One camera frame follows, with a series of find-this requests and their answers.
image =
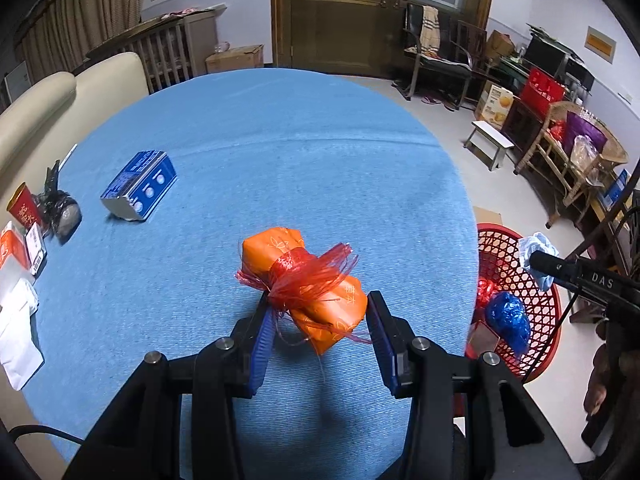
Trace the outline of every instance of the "slippers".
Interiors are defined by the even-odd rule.
[[[442,104],[444,105],[444,107],[449,110],[449,112],[457,112],[456,110],[456,105],[449,102],[449,101],[443,101]]]
[[[433,97],[428,96],[428,95],[425,95],[422,98],[422,102],[425,103],[425,104],[428,104],[428,105],[439,105],[441,103],[441,101],[439,101],[437,99],[434,99]]]

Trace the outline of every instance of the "orange package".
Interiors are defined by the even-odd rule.
[[[6,225],[0,234],[0,268],[10,256],[13,256],[24,269],[29,270],[29,257],[27,256],[24,237],[11,222]]]
[[[300,231],[274,227],[244,240],[236,278],[268,290],[271,306],[288,312],[321,355],[343,337],[363,341],[351,334],[364,318],[367,297],[360,280],[348,275],[357,261],[349,261],[350,254],[349,245],[337,244],[314,256]]]

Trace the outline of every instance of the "light blue cloth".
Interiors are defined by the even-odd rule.
[[[535,251],[542,251],[552,256],[559,256],[558,249],[551,243],[549,238],[540,232],[533,233],[533,236],[525,236],[518,240],[518,250],[520,252],[520,266],[526,270],[538,286],[538,290],[546,292],[554,282],[553,276],[547,276],[531,268],[529,259]]]
[[[100,194],[139,150],[165,150],[178,180],[147,222],[110,218]],[[272,226],[300,229],[313,253],[351,243],[364,291],[463,352],[478,281],[465,189],[433,135],[354,83],[279,69],[181,83],[92,133],[60,188],[83,220],[66,245],[48,240],[36,283],[45,363],[24,394],[43,424],[84,437],[147,351],[177,358],[228,335],[260,296],[234,279],[238,244]],[[249,480],[370,480],[400,455],[410,403],[383,386],[373,348],[340,341],[322,370],[276,338],[264,385],[235,404]]]

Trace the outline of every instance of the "blue box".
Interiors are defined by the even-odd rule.
[[[100,196],[104,206],[125,220],[146,220],[175,182],[165,152],[137,152]]]
[[[607,189],[605,194],[598,193],[598,199],[602,204],[602,207],[605,211],[611,209],[614,202],[618,200],[618,197],[622,193],[622,190],[625,189],[626,181],[629,180],[629,174],[627,170],[622,170],[618,178],[614,181],[613,184]]]

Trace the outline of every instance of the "striped towel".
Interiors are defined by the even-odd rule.
[[[440,22],[438,9],[428,5],[422,6],[422,30],[420,31],[421,54],[426,57],[438,57],[440,49]],[[415,47],[407,49],[415,54]]]

